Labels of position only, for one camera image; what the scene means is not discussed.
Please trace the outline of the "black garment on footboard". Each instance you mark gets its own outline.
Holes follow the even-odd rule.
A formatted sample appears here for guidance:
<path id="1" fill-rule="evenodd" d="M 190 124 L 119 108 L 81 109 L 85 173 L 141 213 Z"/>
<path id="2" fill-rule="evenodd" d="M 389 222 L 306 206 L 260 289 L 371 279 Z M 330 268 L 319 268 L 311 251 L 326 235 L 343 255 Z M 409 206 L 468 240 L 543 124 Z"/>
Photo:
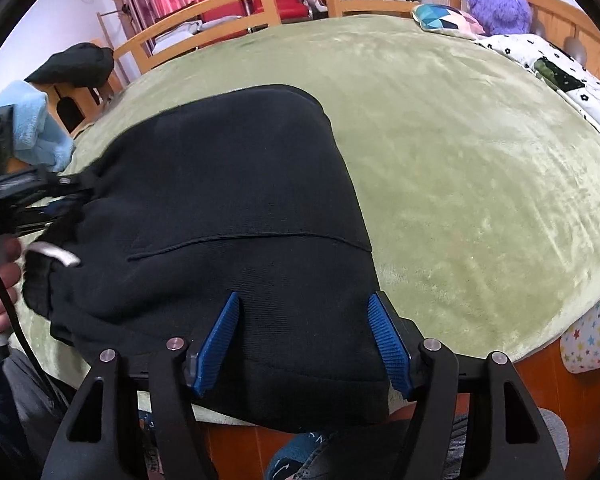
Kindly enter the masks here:
<path id="1" fill-rule="evenodd" d="M 114 71 L 114 50 L 81 42 L 52 54 L 27 76 L 30 84 L 72 84 L 74 88 L 100 88 Z"/>

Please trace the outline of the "green plush bed blanket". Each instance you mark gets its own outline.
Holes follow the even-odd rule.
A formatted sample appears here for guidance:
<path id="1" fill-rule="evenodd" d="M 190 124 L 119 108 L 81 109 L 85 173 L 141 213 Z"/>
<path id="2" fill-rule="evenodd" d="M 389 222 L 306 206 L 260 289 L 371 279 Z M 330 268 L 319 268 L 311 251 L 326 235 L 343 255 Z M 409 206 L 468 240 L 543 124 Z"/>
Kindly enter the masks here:
<path id="1" fill-rule="evenodd" d="M 84 174 L 166 110 L 269 84 L 320 102 L 378 292 L 426 336 L 521 359 L 600 300 L 600 134 L 505 56 L 405 18 L 283 25 L 179 55 L 79 136 L 69 168 Z"/>

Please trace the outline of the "star pattern laundry basket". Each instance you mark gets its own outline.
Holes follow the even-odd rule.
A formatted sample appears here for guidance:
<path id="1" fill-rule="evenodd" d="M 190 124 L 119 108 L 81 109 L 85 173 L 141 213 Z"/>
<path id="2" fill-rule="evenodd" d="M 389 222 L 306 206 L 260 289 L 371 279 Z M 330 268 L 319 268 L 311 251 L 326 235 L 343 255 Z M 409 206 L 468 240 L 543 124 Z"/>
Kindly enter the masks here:
<path id="1" fill-rule="evenodd" d="M 562 335 L 560 356 L 571 374 L 600 368 L 600 300 Z"/>

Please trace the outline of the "white floral quilt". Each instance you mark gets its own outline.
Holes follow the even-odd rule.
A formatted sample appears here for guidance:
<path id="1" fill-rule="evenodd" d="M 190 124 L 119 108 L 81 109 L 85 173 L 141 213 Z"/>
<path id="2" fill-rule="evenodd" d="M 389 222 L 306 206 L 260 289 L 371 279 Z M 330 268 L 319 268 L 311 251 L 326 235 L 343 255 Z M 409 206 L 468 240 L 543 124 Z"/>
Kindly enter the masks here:
<path id="1" fill-rule="evenodd" d="M 562 49 L 533 34 L 481 36 L 475 43 L 544 81 L 600 134 L 600 80 Z"/>

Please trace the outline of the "light blue towel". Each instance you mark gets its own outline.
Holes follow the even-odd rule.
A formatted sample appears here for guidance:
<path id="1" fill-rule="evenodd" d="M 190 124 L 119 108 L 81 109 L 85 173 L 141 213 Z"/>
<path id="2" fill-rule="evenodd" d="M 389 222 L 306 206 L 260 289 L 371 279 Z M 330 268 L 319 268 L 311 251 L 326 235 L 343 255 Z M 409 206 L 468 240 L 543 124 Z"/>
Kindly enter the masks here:
<path id="1" fill-rule="evenodd" d="M 48 111 L 48 96 L 23 80 L 0 93 L 0 107 L 12 106 L 14 156 L 29 165 L 64 171 L 74 151 L 73 140 Z"/>

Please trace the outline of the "purple plush toy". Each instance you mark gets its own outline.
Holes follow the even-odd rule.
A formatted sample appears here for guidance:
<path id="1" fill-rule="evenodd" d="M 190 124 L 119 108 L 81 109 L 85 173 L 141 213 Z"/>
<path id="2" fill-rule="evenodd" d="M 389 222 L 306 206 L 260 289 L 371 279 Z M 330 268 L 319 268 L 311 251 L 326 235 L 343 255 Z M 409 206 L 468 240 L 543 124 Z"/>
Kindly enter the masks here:
<path id="1" fill-rule="evenodd" d="M 527 0 L 466 0 L 468 13 L 489 35 L 528 34 L 533 13 Z"/>

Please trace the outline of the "black pants with white stripe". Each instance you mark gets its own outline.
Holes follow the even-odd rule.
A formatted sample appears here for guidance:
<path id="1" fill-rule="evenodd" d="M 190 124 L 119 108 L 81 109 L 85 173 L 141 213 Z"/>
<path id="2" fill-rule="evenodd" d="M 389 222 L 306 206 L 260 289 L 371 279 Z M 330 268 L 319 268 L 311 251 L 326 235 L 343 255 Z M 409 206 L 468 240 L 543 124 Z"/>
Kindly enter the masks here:
<path id="1" fill-rule="evenodd" d="M 367 305 L 379 284 L 354 186 L 320 102 L 269 84 L 191 102 L 117 136 L 93 196 L 29 252 L 26 305 L 87 362 L 192 341 L 240 315 L 201 404 L 286 432 L 383 422 L 389 382 Z"/>

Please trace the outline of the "grey slipper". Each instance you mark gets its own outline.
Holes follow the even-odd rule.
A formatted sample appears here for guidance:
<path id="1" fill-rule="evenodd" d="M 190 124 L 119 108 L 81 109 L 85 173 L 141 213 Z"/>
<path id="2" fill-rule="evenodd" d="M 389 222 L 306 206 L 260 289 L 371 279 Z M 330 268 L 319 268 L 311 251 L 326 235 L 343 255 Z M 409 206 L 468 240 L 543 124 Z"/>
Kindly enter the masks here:
<path id="1" fill-rule="evenodd" d="M 566 468 L 570 451 L 567 427 L 556 413 L 545 408 L 541 408 L 540 413 L 553 439 L 560 462 L 562 463 L 562 468 Z M 460 465 L 462 464 L 466 443 L 467 424 L 467 414 L 458 415 L 454 419 L 449 451 L 442 474 L 443 479 L 457 479 L 460 475 Z"/>

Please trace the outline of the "blue geometric pattern pillow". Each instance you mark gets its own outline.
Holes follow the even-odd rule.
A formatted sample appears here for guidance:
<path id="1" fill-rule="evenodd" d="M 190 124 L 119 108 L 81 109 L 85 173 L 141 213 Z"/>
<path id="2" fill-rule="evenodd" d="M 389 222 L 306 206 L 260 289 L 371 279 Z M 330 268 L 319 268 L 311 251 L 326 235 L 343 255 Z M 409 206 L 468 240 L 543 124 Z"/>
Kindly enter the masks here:
<path id="1" fill-rule="evenodd" d="M 411 12 L 414 22 L 424 32 L 474 40 L 486 32 L 470 14 L 437 3 L 421 3 Z"/>

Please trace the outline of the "red chair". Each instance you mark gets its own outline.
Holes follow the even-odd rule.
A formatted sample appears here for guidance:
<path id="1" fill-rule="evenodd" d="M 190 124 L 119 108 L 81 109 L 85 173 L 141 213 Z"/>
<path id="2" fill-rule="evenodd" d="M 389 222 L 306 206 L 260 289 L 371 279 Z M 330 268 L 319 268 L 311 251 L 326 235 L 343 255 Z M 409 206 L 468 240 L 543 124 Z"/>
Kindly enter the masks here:
<path id="1" fill-rule="evenodd" d="M 302 0 L 275 0 L 278 15 L 283 22 L 305 20 L 310 17 L 310 9 Z M 204 24 L 222 20 L 222 18 L 245 18 L 263 11 L 261 0 L 240 0 L 201 14 Z"/>

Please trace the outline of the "wooden bed frame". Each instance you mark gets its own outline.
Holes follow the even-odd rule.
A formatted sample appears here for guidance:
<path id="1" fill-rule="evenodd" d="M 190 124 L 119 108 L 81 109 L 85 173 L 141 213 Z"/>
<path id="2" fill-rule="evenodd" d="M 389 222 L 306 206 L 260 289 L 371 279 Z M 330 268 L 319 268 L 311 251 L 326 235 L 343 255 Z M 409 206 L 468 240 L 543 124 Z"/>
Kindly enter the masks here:
<path id="1" fill-rule="evenodd" d="M 600 302 L 600 125 L 518 60 L 538 36 L 426 32 L 411 1 L 201 0 L 116 50 L 140 76 L 74 139 L 22 298 L 88 373 L 47 479 L 213 479 L 208 411 L 287 434 L 375 428 L 372 477 L 442 473 L 456 393 L 505 455 L 562 475 L 513 362 Z"/>

